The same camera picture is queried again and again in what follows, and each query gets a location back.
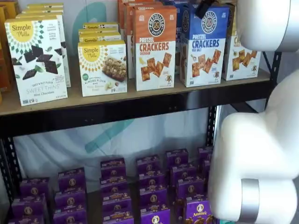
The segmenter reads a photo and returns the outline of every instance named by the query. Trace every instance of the purple snack box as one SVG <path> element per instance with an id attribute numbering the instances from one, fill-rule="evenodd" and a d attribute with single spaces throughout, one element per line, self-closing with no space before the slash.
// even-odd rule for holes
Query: purple snack box
<path id="1" fill-rule="evenodd" d="M 131 209 L 103 212 L 102 217 L 103 224 L 134 224 L 134 218 Z"/>
<path id="2" fill-rule="evenodd" d="M 137 159 L 136 163 L 137 171 L 139 174 L 146 173 L 151 170 L 160 169 L 160 159 L 158 155 Z"/>
<path id="3" fill-rule="evenodd" d="M 57 208 L 74 204 L 85 204 L 86 195 L 82 188 L 69 188 L 64 191 L 57 192 L 55 195 L 55 204 Z"/>
<path id="4" fill-rule="evenodd" d="M 164 184 L 139 188 L 139 195 L 141 206 L 153 203 L 167 203 L 167 188 Z"/>
<path id="5" fill-rule="evenodd" d="M 193 163 L 181 164 L 171 168 L 171 186 L 175 187 L 179 179 L 184 179 L 188 176 L 195 175 L 197 171 Z"/>
<path id="6" fill-rule="evenodd" d="M 100 189 L 102 193 L 115 193 L 128 189 L 128 182 L 125 176 L 113 176 L 100 179 Z"/>
<path id="7" fill-rule="evenodd" d="M 61 209 L 56 209 L 53 223 L 81 223 L 87 221 L 86 207 L 84 204 L 66 206 Z"/>
<path id="8" fill-rule="evenodd" d="M 139 174 L 139 186 L 165 184 L 165 174 L 161 170 L 152 170 Z"/>
<path id="9" fill-rule="evenodd" d="M 79 187 L 86 189 L 84 168 L 81 167 L 58 173 L 58 185 L 60 191 Z"/>
<path id="10" fill-rule="evenodd" d="M 102 210 L 104 212 L 128 209 L 131 210 L 131 196 L 129 190 L 116 193 L 104 193 Z"/>
<path id="11" fill-rule="evenodd" d="M 108 176 L 125 176 L 126 165 L 123 158 L 101 161 L 102 178 Z"/>
<path id="12" fill-rule="evenodd" d="M 187 197 L 184 219 L 185 223 L 212 224 L 213 216 L 207 197 L 202 195 Z"/>
<path id="13" fill-rule="evenodd" d="M 141 207 L 140 224 L 170 224 L 170 209 L 165 203 Z"/>

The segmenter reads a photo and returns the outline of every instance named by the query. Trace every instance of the pretzel crisps sea salt crackers box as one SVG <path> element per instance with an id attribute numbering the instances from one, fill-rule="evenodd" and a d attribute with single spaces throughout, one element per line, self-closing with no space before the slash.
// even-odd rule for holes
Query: pretzel crisps sea salt crackers box
<path id="1" fill-rule="evenodd" d="M 79 43 L 83 97 L 127 92 L 124 41 Z"/>
<path id="2" fill-rule="evenodd" d="M 232 4 L 227 5 L 229 6 L 230 20 L 222 78 L 229 81 L 257 77 L 261 52 L 248 50 L 241 45 L 236 28 L 236 8 Z"/>
<path id="3" fill-rule="evenodd" d="M 182 18 L 180 80 L 186 87 L 221 81 L 228 7 L 212 5 L 201 20 L 197 6 L 184 6 Z"/>
<path id="4" fill-rule="evenodd" d="M 135 7 L 136 90 L 174 87 L 177 9 Z"/>

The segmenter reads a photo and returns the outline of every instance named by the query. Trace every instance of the orange cracker box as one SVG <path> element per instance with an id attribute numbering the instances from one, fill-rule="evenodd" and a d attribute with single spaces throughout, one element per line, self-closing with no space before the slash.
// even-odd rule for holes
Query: orange cracker box
<path id="1" fill-rule="evenodd" d="M 174 87 L 177 9 L 135 7 L 133 35 L 137 91 Z"/>

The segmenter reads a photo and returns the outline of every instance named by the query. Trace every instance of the pretzel crisps logo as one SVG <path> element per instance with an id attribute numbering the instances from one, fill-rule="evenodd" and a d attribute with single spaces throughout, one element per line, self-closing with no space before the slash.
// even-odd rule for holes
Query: pretzel crisps logo
<path id="1" fill-rule="evenodd" d="M 160 36 L 165 29 L 165 20 L 159 13 L 153 14 L 149 19 L 149 32 L 153 36 Z"/>

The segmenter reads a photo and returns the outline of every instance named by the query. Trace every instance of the shelf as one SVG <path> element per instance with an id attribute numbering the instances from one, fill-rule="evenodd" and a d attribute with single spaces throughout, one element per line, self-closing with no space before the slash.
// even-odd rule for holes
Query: shelf
<path id="1" fill-rule="evenodd" d="M 239 103 L 266 98 L 272 90 L 269 73 L 260 70 L 257 78 L 221 80 L 218 85 L 194 88 L 186 88 L 176 77 L 174 88 L 137 92 L 134 80 L 129 80 L 127 93 L 84 98 L 79 70 L 73 68 L 71 74 L 72 87 L 68 88 L 67 99 L 21 107 L 16 86 L 12 92 L 4 93 L 0 105 L 0 136 L 14 137 Z"/>

